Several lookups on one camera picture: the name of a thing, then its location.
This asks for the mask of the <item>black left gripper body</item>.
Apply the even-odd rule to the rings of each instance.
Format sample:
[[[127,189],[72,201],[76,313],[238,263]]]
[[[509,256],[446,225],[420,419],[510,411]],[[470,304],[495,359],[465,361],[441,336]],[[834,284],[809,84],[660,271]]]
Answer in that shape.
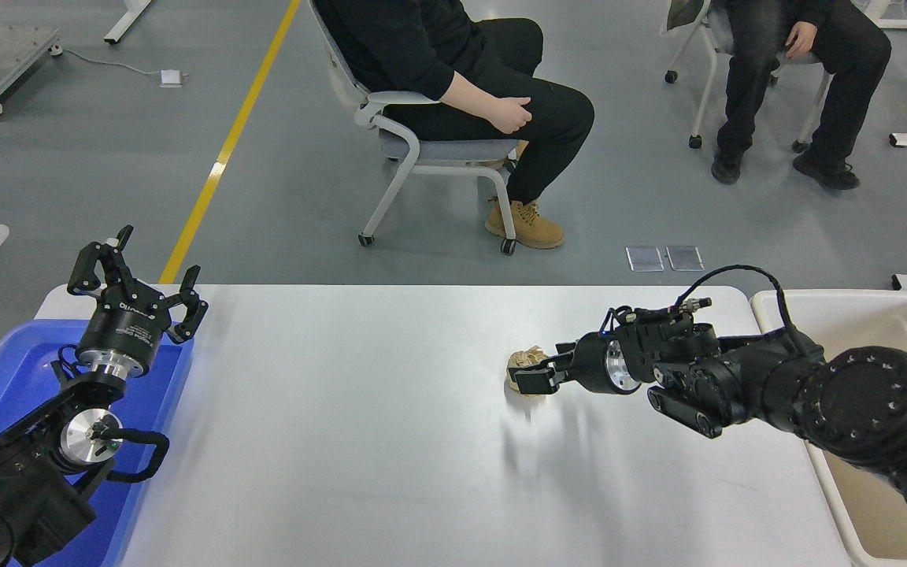
[[[112,351],[132,359],[136,367],[151,366],[167,327],[167,317],[150,309],[159,298],[158,290],[140,283],[130,291],[105,288],[76,348],[79,364],[90,366],[98,353]]]

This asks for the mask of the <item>person's left hand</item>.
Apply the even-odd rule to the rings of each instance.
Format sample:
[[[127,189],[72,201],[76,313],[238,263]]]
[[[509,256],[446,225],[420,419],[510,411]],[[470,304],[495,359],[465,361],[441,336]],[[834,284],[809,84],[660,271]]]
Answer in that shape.
[[[797,21],[790,29],[784,46],[785,57],[795,60],[796,57],[809,54],[816,41],[817,26],[806,21]]]

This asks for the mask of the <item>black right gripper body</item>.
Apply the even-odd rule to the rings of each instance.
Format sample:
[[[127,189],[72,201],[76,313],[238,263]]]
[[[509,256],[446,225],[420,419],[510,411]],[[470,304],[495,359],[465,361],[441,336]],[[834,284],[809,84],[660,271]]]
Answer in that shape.
[[[586,390],[620,395],[620,348],[598,332],[576,342],[576,381]]]

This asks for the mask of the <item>person's right hand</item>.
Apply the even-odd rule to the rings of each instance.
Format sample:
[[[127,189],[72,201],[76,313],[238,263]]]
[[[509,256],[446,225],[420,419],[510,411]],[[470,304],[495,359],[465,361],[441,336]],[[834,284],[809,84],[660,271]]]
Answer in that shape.
[[[527,109],[529,97],[494,99],[486,111],[486,119],[503,134],[512,134],[525,127],[532,114]]]

